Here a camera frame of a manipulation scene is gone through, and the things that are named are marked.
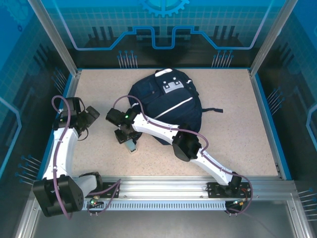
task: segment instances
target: backpack strap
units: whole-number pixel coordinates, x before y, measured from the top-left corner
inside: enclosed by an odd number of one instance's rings
[[[203,108],[202,112],[208,112],[208,111],[215,111],[217,113],[223,113],[223,109],[219,109],[219,108]]]

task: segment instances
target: gear graphic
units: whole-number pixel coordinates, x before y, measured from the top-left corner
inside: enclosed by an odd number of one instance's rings
[[[189,4],[189,0],[139,0],[139,2],[143,6],[143,10],[162,17],[172,16],[173,13],[178,14],[180,9],[185,9],[185,4]]]
[[[27,0],[0,0],[0,6],[5,6],[10,16],[21,25],[29,15]]]

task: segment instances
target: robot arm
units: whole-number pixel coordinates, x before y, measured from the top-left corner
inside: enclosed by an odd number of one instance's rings
[[[177,158],[185,162],[193,162],[194,164],[200,166],[213,176],[220,185],[230,186],[232,190],[239,187],[241,182],[240,177],[225,173],[223,170],[234,174],[234,172],[222,166],[206,151],[201,153],[202,148],[197,136],[173,130],[175,128],[187,129],[186,127],[167,124],[150,117],[145,119],[142,113],[135,112],[132,109],[129,109],[126,113],[122,113],[112,108],[108,112],[106,120],[116,126],[119,126],[119,129],[115,131],[119,143],[124,143],[131,139],[138,138],[137,135],[140,132],[148,133],[167,141],[173,146],[174,153]],[[223,170],[220,170],[209,160],[221,167]]]
[[[84,197],[97,187],[102,187],[101,176],[97,172],[82,175],[76,182],[72,179],[71,166],[78,137],[100,115],[90,106],[81,111],[80,101],[81,99],[79,98],[67,98],[71,110],[70,125],[59,146],[56,160],[58,190],[68,213],[81,211],[84,205]],[[43,179],[33,184],[35,197],[47,217],[63,213],[53,186],[53,155],[60,136],[65,129],[67,115],[68,110],[64,106],[63,111],[53,123],[54,143],[49,164],[44,172]]]

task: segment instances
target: speckled tabletop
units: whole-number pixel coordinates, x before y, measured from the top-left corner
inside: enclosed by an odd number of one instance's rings
[[[276,176],[273,156],[246,69],[182,69],[200,93],[203,108],[222,108],[224,113],[203,114],[200,133],[210,143],[208,152],[227,168],[248,176]],[[89,136],[78,142],[73,157],[74,176],[98,171],[103,176],[206,176],[204,170],[174,156],[143,134],[138,152],[131,155],[114,135],[116,127],[105,120],[114,101],[128,94],[136,81],[155,69],[83,70],[76,97],[101,115],[89,128]],[[127,99],[116,106],[126,111]]]

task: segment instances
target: backpack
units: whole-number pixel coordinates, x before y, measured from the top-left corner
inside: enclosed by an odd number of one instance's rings
[[[169,124],[186,124],[195,132],[201,128],[203,112],[223,112],[222,109],[203,109],[193,80],[172,68],[157,70],[139,80],[132,86],[129,95],[141,101],[147,116]],[[129,98],[129,102],[132,108],[141,111],[135,99]],[[166,141],[156,139],[168,145]]]

